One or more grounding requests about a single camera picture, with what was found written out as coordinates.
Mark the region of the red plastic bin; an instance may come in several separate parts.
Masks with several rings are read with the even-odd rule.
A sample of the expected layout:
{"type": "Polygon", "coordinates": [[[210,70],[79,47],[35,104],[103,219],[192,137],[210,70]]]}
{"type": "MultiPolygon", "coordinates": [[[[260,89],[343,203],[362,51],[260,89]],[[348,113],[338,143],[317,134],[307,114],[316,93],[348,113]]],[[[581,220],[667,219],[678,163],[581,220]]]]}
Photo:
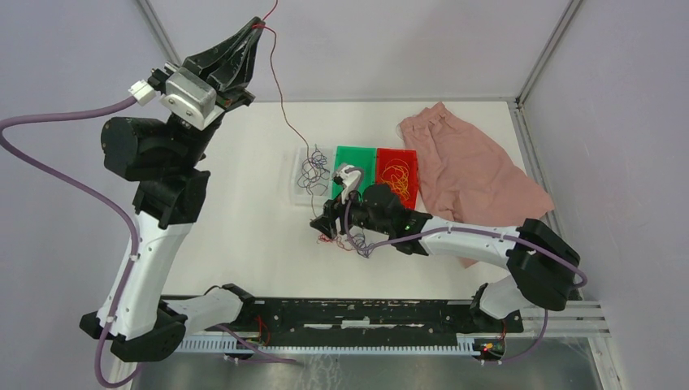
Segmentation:
{"type": "Polygon", "coordinates": [[[418,196],[418,159],[411,149],[378,148],[375,183],[387,184],[404,207],[414,209],[418,196]]]}

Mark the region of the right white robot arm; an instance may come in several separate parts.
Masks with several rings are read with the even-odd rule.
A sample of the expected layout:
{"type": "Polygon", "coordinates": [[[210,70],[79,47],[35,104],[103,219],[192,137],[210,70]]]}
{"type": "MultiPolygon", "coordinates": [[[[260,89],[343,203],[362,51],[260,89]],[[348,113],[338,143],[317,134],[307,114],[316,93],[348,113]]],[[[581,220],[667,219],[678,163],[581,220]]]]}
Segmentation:
{"type": "Polygon", "coordinates": [[[508,271],[474,296],[469,319],[481,332],[528,306],[563,311],[570,293],[587,280],[576,251],[538,219],[526,219],[517,227],[449,221],[404,207],[386,184],[371,185],[363,193],[342,192],[324,203],[310,226],[329,239],[347,235],[352,228],[388,236],[368,245],[367,252],[391,245],[403,254],[456,256],[508,271]]]}

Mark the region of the pink cloth shorts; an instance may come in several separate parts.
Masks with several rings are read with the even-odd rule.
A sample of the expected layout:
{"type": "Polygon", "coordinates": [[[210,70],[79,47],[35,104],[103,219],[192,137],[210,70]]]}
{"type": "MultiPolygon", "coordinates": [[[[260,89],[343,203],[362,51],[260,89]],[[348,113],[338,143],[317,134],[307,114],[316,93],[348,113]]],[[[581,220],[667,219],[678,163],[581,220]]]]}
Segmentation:
{"type": "Polygon", "coordinates": [[[399,124],[406,149],[418,159],[418,182],[428,213],[460,223],[520,226],[555,209],[551,196],[491,137],[442,102],[399,124]]]}

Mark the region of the green plastic bin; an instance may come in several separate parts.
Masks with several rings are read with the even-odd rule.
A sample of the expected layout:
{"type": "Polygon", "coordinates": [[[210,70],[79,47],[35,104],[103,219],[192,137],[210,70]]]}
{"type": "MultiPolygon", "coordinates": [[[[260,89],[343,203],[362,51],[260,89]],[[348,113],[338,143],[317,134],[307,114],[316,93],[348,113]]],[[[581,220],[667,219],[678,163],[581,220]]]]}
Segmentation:
{"type": "Polygon", "coordinates": [[[363,193],[365,189],[375,183],[376,156],[376,148],[338,145],[334,160],[334,171],[342,164],[361,168],[364,171],[364,176],[358,191],[363,193]]]}

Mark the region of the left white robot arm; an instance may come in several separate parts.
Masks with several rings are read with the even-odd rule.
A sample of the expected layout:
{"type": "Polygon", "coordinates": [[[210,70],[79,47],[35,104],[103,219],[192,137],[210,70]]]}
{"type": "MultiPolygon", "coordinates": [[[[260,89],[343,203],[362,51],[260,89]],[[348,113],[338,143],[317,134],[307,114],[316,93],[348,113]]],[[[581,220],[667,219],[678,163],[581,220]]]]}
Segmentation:
{"type": "Polygon", "coordinates": [[[239,331],[254,324],[252,296],[234,284],[199,297],[164,301],[163,287],[206,199],[210,173],[197,168],[223,117],[254,96],[254,73],[264,21],[252,18],[228,39],[154,69],[130,89],[139,104],[159,100],[166,120],[113,117],[102,128],[104,165],[137,185],[132,201],[135,233],[102,307],[80,328],[110,342],[123,362],[159,362],[186,336],[219,324],[239,331]]]}

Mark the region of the clear plastic bin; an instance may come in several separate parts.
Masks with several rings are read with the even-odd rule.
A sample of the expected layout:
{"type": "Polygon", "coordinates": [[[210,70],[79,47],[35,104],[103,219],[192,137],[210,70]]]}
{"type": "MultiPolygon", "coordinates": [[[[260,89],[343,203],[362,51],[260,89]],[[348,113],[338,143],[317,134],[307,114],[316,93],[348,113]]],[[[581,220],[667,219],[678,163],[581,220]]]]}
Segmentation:
{"type": "Polygon", "coordinates": [[[297,148],[289,181],[293,205],[318,209],[330,198],[335,156],[334,147],[312,145],[310,148],[297,148]]]}

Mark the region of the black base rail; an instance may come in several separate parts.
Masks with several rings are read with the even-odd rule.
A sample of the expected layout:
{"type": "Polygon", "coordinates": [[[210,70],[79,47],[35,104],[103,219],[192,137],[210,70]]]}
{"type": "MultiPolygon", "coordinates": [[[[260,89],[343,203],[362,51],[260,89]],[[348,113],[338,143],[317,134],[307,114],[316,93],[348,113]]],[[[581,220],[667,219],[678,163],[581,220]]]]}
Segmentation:
{"type": "Polygon", "coordinates": [[[270,347],[452,346],[458,336],[524,330],[519,312],[490,319],[468,301],[291,297],[258,297],[221,325],[270,347]]]}

